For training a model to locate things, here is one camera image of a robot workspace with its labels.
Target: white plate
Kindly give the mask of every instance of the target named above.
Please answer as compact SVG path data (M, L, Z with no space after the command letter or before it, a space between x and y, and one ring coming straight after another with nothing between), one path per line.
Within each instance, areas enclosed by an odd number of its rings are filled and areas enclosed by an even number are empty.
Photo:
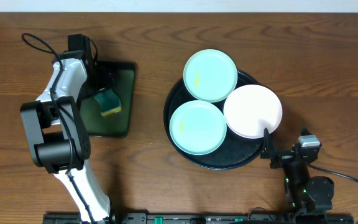
M183 71L183 80L190 94L210 103L226 99L236 87L237 79L233 60L213 49L195 53Z
M184 152L204 155L215 151L226 137L226 121L213 104L194 100L173 112L169 124L173 142Z
M229 128L249 139L262 138L264 129L272 133L281 122L283 108L277 95L260 85L245 85L226 99L223 114Z

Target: wooden table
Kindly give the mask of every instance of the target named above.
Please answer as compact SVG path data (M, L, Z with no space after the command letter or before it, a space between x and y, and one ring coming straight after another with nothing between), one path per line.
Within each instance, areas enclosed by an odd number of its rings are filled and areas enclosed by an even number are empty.
M91 138L91 165L114 208L149 212L247 213L285 206L283 171L256 159L227 171L184 159L170 144L163 106L188 58L219 49L280 97L279 149L306 124L323 143L315 165L358 178L358 14L0 13L0 223L40 223L77 212L67 190L30 158L19 108L52 75L52 56L26 46L23 32L57 52L83 33L102 60L137 64L130 131ZM311 175L326 175L311 170ZM358 184L335 181L334 213L358 220Z

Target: black round plate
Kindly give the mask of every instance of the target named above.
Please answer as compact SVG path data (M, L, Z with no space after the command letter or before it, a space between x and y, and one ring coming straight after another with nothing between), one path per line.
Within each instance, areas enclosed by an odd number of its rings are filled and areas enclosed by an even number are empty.
M236 88L255 84L259 85L259 82L252 78L245 72L238 70L238 81ZM250 161L253 161L260 154L260 146L262 145L263 138L260 139L246 139L238 136L227 127L227 134L223 143L213 152L195 156L189 153L183 152L172 141L171 134L169 132L169 122L171 120L173 112L182 104L191 100L197 100L186 89L183 79L179 80L172 88L165 102L164 107L164 125L167 136L171 141L173 147L189 161L209 169L234 169L243 165L246 165ZM213 105L217 106L223 111L223 105L225 100L222 100Z

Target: yellow mark on plate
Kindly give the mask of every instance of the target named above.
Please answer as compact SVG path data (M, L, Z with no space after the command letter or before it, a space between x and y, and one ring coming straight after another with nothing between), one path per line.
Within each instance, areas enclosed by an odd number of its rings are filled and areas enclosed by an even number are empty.
M200 82L200 75L199 75L198 72L196 72L196 78L194 80L194 86L198 87L199 82Z
M181 133L185 132L185 123L180 121L179 130Z

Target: light blue plate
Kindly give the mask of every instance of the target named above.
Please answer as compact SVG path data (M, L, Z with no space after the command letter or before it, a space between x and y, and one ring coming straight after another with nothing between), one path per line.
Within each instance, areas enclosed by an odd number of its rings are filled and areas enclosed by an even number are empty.
M208 49L195 53L183 71L186 89L210 103L226 99L237 84L237 68L225 53Z
M226 137L226 120L213 104L194 100L173 112L169 124L173 142L184 152L204 155L217 149Z

